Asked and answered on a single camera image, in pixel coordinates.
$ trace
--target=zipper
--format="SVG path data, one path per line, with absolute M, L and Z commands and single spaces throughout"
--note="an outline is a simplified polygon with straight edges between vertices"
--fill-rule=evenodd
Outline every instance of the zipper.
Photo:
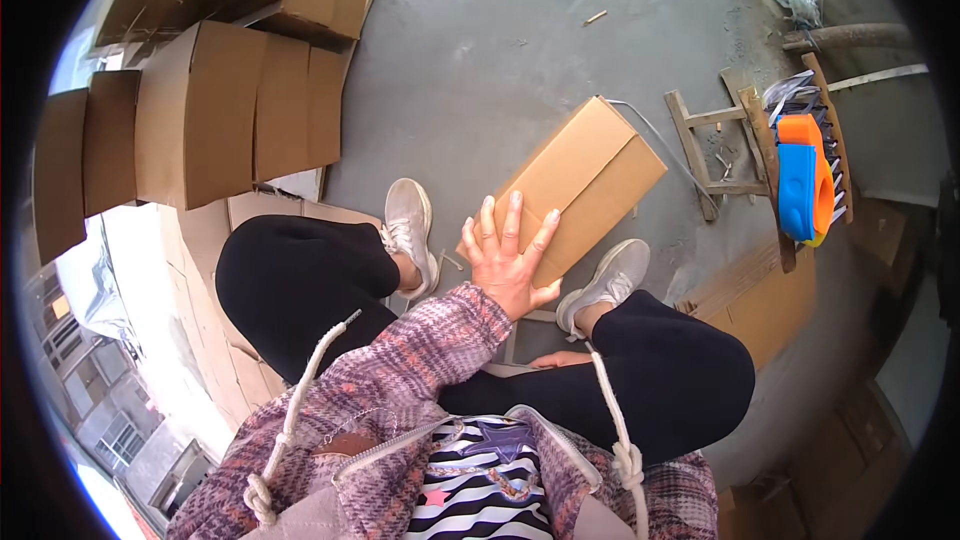
M 594 463 L 589 462 L 585 456 L 583 456 L 580 450 L 577 450 L 577 447 L 573 446 L 573 443 L 570 442 L 570 438 L 567 438 L 562 431 L 560 431 L 557 426 L 550 422 L 544 415 L 541 415 L 533 406 L 528 406 L 526 404 L 518 404 L 507 411 L 507 414 L 504 417 L 513 417 L 517 419 L 515 413 L 518 411 L 526 411 L 529 414 L 534 416 L 534 419 L 543 426 L 547 433 L 552 436 L 559 444 L 560 448 L 566 452 L 566 455 L 570 458 L 570 461 L 574 462 L 580 473 L 586 478 L 588 484 L 590 484 L 590 494 L 594 494 L 597 489 L 600 488 L 600 485 L 603 484 L 603 475 L 597 471 L 597 468 L 594 467 Z
M 371 449 L 367 449 L 367 450 L 364 450 L 363 452 L 360 452 L 359 454 L 352 457 L 347 462 L 343 463 L 343 466 L 339 470 L 337 470 L 336 473 L 333 474 L 333 477 L 332 477 L 333 484 L 336 485 L 338 482 L 340 482 L 340 478 L 342 478 L 342 476 L 351 473 L 355 469 L 366 467 L 367 465 L 370 465 L 376 460 L 382 457 L 386 457 L 393 451 L 400 450 L 405 446 L 409 446 L 413 444 L 423 436 L 433 432 L 439 426 L 442 426 L 445 423 L 452 421 L 453 419 L 456 419 L 455 415 L 447 415 L 446 417 L 444 417 L 443 419 L 440 419 L 435 423 L 416 427 L 414 429 L 411 429 L 410 431 L 407 431 L 406 433 L 402 433 L 396 438 L 390 438 L 390 440 L 387 440 L 382 444 L 378 444 Z

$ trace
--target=gray concrete floor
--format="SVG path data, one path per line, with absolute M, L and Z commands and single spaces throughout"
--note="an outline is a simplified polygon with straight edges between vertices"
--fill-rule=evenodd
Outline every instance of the gray concrete floor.
M 604 9 L 606 17 L 582 26 Z M 325 200 L 382 216 L 390 184 L 413 177 L 433 203 L 431 250 L 452 253 L 464 218 L 594 94 L 632 103 L 684 159 L 664 93 L 678 89 L 691 112 L 709 111 L 732 104 L 718 75 L 725 67 L 744 69 L 759 88 L 796 73 L 779 48 L 783 25 L 761 0 L 375 0 L 343 93 L 342 161 L 330 168 Z M 773 211 L 762 197 L 752 205 L 731 196 L 717 222 L 704 222 L 678 163 L 625 116 L 670 171 L 636 219 L 628 214 L 571 269 L 565 292 L 627 238 L 650 245 L 643 288 L 668 302 L 771 240 Z M 702 140 L 709 150 L 737 150 L 735 171 L 750 175 L 738 126 Z M 851 340 L 866 308 L 853 262 L 833 234 L 818 251 L 819 301 L 834 315 L 843 303 L 843 323 L 818 318 L 759 373 L 744 423 L 705 451 L 719 487 L 775 462 L 833 402 L 863 344 Z M 438 293 L 468 276 L 445 265 Z M 570 348 L 563 335 L 524 322 L 516 360 Z

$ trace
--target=black leggings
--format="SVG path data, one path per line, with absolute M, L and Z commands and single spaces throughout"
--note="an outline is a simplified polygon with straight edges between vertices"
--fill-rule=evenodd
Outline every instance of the black leggings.
M 291 215 L 240 225 L 223 245 L 216 274 L 230 321 L 291 384 L 318 339 L 357 309 L 363 313 L 330 345 L 319 371 L 373 342 L 397 319 L 380 300 L 400 281 L 373 225 Z M 754 364 L 743 345 L 645 290 L 600 317 L 592 341 L 645 465 L 726 437 L 747 412 Z M 591 363 L 510 378 L 480 371 L 440 390 L 438 402 L 460 415 L 528 405 L 599 447 L 609 450 L 617 441 Z

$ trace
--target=black and white striped shirt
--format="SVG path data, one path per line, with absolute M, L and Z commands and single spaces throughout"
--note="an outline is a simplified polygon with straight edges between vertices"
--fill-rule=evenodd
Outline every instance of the black and white striped shirt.
M 553 538 L 530 426 L 497 415 L 434 430 L 404 538 Z

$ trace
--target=hand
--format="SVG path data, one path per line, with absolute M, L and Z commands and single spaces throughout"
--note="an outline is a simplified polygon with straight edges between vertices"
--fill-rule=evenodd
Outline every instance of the hand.
M 592 361 L 589 353 L 574 353 L 573 351 L 557 351 L 556 353 L 538 356 L 530 362 L 531 367 L 555 369 L 557 367 L 580 366 Z
M 467 217 L 463 223 L 463 246 L 466 257 L 473 266 L 472 282 L 479 286 L 507 313 L 510 321 L 517 321 L 539 306 L 560 296 L 560 282 L 563 278 L 547 285 L 534 288 L 530 282 L 534 271 L 544 257 L 544 251 L 560 224 L 560 212 L 556 209 L 547 214 L 534 239 L 523 253 L 518 253 L 517 244 L 521 234 L 521 210 L 523 194 L 514 191 L 510 195 L 510 206 L 503 223 L 503 241 L 497 240 L 497 226 L 494 224 L 494 198 L 487 196 L 480 209 L 481 244 L 477 246 L 474 237 L 474 218 Z

